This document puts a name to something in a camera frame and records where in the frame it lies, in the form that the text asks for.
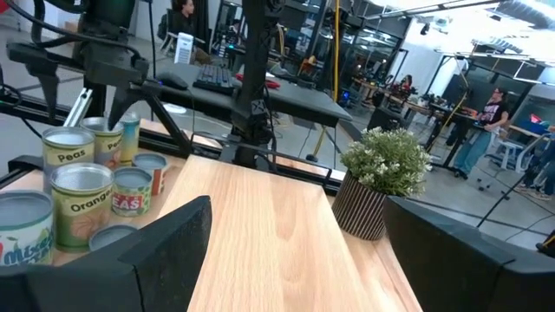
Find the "black shirt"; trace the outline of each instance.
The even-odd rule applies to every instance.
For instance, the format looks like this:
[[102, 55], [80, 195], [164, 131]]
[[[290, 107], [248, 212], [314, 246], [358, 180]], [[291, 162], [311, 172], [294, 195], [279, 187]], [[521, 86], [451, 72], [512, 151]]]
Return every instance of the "black shirt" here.
[[195, 36], [192, 18], [185, 17], [181, 12], [172, 12], [170, 31], [176, 35], [180, 32]]
[[508, 113], [508, 106], [504, 101], [497, 103], [487, 103], [480, 116], [480, 123], [482, 125], [491, 125], [501, 120], [503, 113]]

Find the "red label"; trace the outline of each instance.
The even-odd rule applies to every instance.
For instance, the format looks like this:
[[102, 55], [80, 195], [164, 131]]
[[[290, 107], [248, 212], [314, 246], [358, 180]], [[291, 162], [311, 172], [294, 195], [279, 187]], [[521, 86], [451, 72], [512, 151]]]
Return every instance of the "red label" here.
[[116, 209], [134, 211], [142, 207], [143, 200], [144, 200], [144, 197], [141, 195], [128, 196], [124, 194], [114, 193], [114, 199], [112, 200], [112, 204]]

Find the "striped plant pot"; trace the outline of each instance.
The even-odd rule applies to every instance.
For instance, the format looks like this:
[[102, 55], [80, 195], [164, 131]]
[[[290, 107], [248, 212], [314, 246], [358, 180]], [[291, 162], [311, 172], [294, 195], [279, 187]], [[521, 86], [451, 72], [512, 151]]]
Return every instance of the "striped plant pot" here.
[[377, 240], [385, 234], [382, 211], [386, 196], [371, 191], [347, 172], [331, 209], [344, 231], [361, 239]]

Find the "keyboard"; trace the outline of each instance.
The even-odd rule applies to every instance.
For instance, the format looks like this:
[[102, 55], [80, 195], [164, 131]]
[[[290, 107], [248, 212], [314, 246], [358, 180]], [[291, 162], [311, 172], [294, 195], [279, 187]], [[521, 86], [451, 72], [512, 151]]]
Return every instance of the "keyboard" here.
[[203, 65], [193, 83], [193, 87], [213, 91], [219, 94], [233, 94], [232, 73], [218, 66]]

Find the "can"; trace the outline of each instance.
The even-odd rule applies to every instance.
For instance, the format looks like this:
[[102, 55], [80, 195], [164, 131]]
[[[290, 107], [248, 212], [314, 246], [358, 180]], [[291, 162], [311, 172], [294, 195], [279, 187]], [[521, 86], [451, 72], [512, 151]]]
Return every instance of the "can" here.
[[108, 224], [114, 173], [97, 164], [70, 164], [52, 172], [55, 245], [65, 252], [88, 250], [88, 240]]
[[121, 217], [137, 217], [150, 209], [153, 177], [140, 168], [126, 167], [114, 172], [112, 211]]
[[42, 133], [42, 189], [50, 194], [50, 175], [67, 164], [95, 160], [95, 136], [79, 127], [53, 127]]
[[88, 248], [91, 251], [99, 250], [102, 247], [115, 243], [118, 240], [133, 234], [137, 228], [129, 224], [114, 224], [98, 230], [88, 241]]
[[52, 264], [52, 198], [36, 191], [0, 193], [0, 267]]
[[153, 176], [153, 195], [164, 191], [168, 163], [166, 157], [158, 153], [138, 153], [133, 157], [133, 166], [146, 170]]
[[133, 156], [139, 151], [140, 117], [136, 113], [125, 113], [120, 122], [123, 125], [120, 166], [131, 166]]
[[106, 118], [90, 117], [81, 122], [81, 127], [95, 134], [95, 163], [115, 170], [120, 165], [123, 125], [118, 122], [109, 131]]

